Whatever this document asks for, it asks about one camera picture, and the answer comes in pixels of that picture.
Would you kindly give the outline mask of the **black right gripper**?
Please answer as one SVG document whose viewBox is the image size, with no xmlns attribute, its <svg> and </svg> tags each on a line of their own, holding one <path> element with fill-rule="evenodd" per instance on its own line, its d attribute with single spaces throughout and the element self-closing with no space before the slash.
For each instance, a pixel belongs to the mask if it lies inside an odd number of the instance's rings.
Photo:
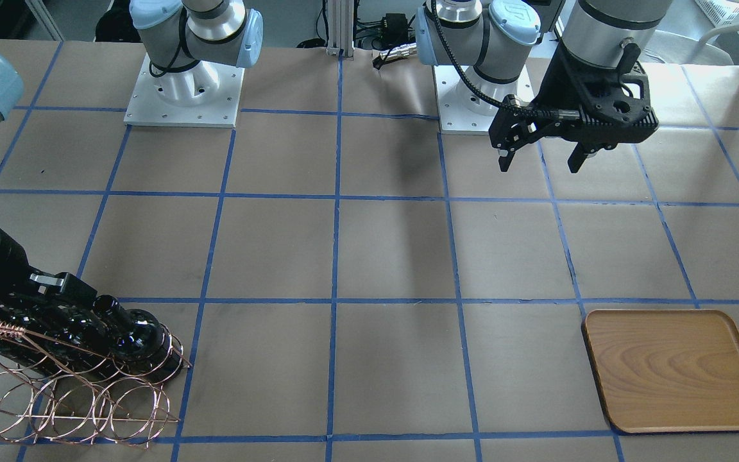
<svg viewBox="0 0 739 462">
<path fill-rule="evenodd" d="M 64 307 L 90 308 L 96 296 L 76 275 L 41 272 L 14 248 L 0 248 L 0 321 L 61 339 L 74 325 Z"/>
</svg>

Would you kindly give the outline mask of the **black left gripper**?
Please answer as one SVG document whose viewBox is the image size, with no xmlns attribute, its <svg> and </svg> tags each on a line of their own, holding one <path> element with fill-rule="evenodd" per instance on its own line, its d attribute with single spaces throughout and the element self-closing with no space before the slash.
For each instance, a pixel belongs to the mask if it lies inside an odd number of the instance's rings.
<svg viewBox="0 0 739 462">
<path fill-rule="evenodd" d="M 525 107 L 499 108 L 489 128 L 498 165 L 506 173 L 517 150 L 542 137 L 577 143 L 567 160 L 578 173 L 590 150 L 639 143 L 659 129 L 650 101 L 649 79 L 638 59 L 637 43 L 618 43 L 619 64 L 607 69 L 578 59 L 559 45 L 536 97 Z"/>
</svg>

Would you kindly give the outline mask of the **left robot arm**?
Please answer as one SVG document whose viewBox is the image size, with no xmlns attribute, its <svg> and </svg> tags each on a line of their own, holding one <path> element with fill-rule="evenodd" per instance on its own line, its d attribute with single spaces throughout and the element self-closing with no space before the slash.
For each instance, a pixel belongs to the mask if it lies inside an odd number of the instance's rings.
<svg viewBox="0 0 739 462">
<path fill-rule="evenodd" d="M 558 16 L 558 1 L 426 1 L 414 20 L 420 61 L 451 65 L 472 105 L 493 114 L 491 146 L 507 172 L 516 152 L 545 137 L 575 144 L 578 172 L 599 150 L 645 141 L 659 129 L 640 63 L 668 1 L 577 1 L 536 96 L 517 82 L 532 47 Z"/>
</svg>

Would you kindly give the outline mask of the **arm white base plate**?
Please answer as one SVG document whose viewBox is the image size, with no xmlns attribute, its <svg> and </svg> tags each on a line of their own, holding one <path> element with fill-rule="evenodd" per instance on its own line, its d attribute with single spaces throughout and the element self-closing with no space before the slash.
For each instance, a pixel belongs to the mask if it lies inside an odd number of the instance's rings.
<svg viewBox="0 0 739 462">
<path fill-rule="evenodd" d="M 231 128 L 237 115 L 244 69 L 201 61 L 182 73 L 155 77 L 145 56 L 127 103 L 124 123 L 170 128 Z"/>
<path fill-rule="evenodd" d="M 503 100 L 511 94 L 521 105 L 528 105 L 536 95 L 526 66 L 516 81 L 507 84 L 486 81 L 470 65 L 462 68 L 470 81 L 493 99 Z M 440 131 L 449 135 L 487 135 L 498 109 L 475 96 L 451 65 L 435 65 L 433 73 Z"/>
</svg>

